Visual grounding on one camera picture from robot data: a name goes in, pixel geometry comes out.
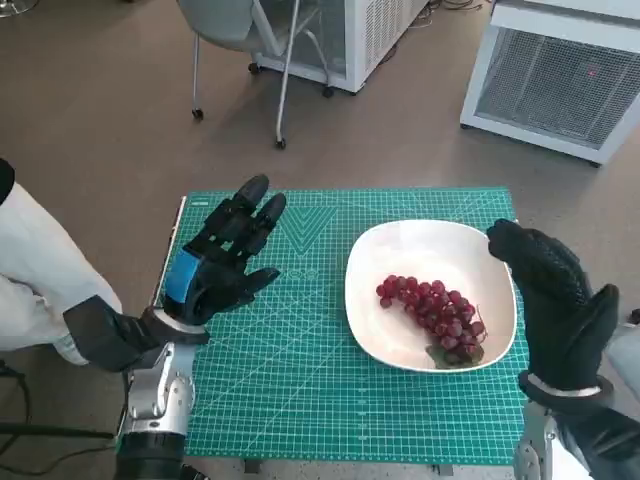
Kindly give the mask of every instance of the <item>white bowl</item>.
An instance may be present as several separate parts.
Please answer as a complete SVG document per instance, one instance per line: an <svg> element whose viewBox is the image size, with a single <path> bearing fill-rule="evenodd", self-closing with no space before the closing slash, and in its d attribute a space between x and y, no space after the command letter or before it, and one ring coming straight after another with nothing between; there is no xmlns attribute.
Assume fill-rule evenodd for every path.
<svg viewBox="0 0 640 480"><path fill-rule="evenodd" d="M498 362L515 338L516 296L507 266L489 254L487 243L474 228L438 220L385 223L362 234L351 250L345 285L347 317L360 346L381 362L420 372L469 372ZM481 362L436 368L425 351L429 336L399 302L380 307L376 286L390 274L442 280L477 306L488 332Z"/></svg>

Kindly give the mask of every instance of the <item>green cutting mat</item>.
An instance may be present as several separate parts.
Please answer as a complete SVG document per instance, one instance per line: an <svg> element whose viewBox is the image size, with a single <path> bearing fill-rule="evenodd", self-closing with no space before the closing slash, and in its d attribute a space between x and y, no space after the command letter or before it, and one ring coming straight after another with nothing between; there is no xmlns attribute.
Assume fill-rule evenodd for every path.
<svg viewBox="0 0 640 480"><path fill-rule="evenodd" d="M285 191L287 210L251 267L276 283L250 307L209 323L195 362L189 455L510 464L522 431L526 367L517 340L498 364L429 375L383 365L353 339L344 275L364 231L428 218L485 230L513 219L509 192L488 189ZM171 257L229 192L187 197Z"/></svg>

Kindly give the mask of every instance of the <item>vent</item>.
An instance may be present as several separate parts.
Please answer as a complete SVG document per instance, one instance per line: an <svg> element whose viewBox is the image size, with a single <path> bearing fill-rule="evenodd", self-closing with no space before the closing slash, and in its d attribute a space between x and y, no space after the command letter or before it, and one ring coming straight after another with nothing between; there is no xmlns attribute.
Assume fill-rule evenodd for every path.
<svg viewBox="0 0 640 480"><path fill-rule="evenodd" d="M476 115L599 149L640 93L640 55L501 29Z"/></svg>
<svg viewBox="0 0 640 480"><path fill-rule="evenodd" d="M405 0L374 0L366 13L367 72L375 68L401 32Z"/></svg>

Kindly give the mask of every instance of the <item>gray floor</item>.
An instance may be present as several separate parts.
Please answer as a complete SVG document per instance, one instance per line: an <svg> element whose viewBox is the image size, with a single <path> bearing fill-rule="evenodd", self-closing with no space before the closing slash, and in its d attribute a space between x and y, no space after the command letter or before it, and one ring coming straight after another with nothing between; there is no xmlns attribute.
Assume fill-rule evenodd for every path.
<svg viewBox="0 0 640 480"><path fill-rule="evenodd" d="M461 131L458 116L487 13L438 11L431 27L406 35L355 98L327 101L317 86L294 80L289 149L279 152L272 148L279 78L251 78L241 54L203 48L206 119L191 121L191 36L175 2L42 0L22 17L0 20L0 155L132 313L155 284L179 197L233 188L260 171L286 188L506 185L521 222L566 241L594 285L620 286L629 310L640 303L633 260L640 247L640 135L598 171L541 148ZM29 371L36 421L113 425L117 379L67 366L44 348L10 358ZM6 418L18 413L17 393L9 396ZM36 468L77 447L21 441L4 460ZM110 478L111 460L78 459L50 478L85 471L85 478ZM207 463L214 478L240 475L231 460ZM272 462L265 471L264 478L283 479L427 478L423 467ZM482 472L509 478L506 469Z"/></svg>

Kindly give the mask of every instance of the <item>black robotic glove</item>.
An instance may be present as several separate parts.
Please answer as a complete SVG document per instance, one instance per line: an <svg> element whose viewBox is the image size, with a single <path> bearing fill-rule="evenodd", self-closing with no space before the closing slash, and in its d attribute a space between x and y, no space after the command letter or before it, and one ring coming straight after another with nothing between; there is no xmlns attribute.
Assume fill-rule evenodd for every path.
<svg viewBox="0 0 640 480"><path fill-rule="evenodd" d="M570 401L588 396L588 390L597 395L598 387L600 393L609 390L597 372L617 325L618 288L605 285L593 295L575 254L538 230L498 220L487 234L489 252L509 265L524 300L529 344L529 371L521 377L525 393L535 395L536 387L542 387L558 400Z"/></svg>
<svg viewBox="0 0 640 480"><path fill-rule="evenodd" d="M167 314L182 324L203 325L216 313L251 303L278 277L275 268L245 273L247 261L266 245L286 206L285 196L278 193L254 217L268 188L266 176L253 177L223 200L178 252L165 285Z"/></svg>

